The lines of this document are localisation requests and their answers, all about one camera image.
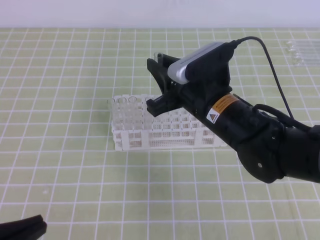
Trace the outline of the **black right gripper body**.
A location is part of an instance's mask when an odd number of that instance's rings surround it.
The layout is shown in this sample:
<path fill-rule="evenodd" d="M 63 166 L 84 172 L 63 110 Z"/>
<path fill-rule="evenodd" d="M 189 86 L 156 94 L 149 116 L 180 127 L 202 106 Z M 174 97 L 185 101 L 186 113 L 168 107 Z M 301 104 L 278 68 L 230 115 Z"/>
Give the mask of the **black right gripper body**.
<path fill-rule="evenodd" d="M 148 100 L 148 112 L 157 117 L 172 110 L 184 108 L 202 123 L 208 122 L 207 114 L 214 103 L 224 95 L 230 93 L 232 88 L 218 84 L 217 81 L 189 82 L 179 84 L 171 81 L 169 90 L 154 100 Z"/>

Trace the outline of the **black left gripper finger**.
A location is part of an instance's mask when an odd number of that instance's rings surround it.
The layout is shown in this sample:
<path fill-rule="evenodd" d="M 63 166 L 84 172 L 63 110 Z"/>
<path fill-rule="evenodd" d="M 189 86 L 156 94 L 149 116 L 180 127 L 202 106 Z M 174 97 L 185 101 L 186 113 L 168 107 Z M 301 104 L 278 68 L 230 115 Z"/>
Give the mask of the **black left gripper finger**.
<path fill-rule="evenodd" d="M 0 240 L 38 240 L 47 232 L 47 223 L 39 214 L 0 224 Z"/>

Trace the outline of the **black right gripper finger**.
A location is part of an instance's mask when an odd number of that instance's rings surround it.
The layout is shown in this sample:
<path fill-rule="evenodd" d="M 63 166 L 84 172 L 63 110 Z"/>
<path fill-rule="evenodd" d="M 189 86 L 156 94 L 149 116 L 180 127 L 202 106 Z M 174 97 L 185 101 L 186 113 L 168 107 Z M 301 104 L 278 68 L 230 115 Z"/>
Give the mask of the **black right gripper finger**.
<path fill-rule="evenodd" d="M 180 58 L 163 54 L 162 60 L 157 63 L 157 78 L 179 80 L 179 60 Z"/>
<path fill-rule="evenodd" d="M 158 79 L 158 63 L 154 59 L 148 58 L 146 60 L 146 65 L 147 70 L 151 73 L 151 75 L 157 82 L 161 93 L 164 95 L 170 89 L 172 80 L 170 78 L 165 80 Z"/>

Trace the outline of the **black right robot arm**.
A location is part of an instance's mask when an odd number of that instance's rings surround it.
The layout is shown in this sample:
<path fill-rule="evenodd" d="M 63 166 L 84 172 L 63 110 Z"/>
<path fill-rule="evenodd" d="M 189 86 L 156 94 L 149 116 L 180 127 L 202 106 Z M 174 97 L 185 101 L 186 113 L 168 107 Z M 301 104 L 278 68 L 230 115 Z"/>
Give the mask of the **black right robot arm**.
<path fill-rule="evenodd" d="M 162 93 L 147 101 L 151 115 L 184 108 L 235 150 L 244 168 L 264 183 L 284 177 L 320 181 L 318 126 L 305 126 L 272 107 L 251 105 L 232 94 L 228 63 L 207 61 L 196 72 L 196 82 L 175 83 L 167 71 L 176 61 L 159 54 L 146 62 Z"/>

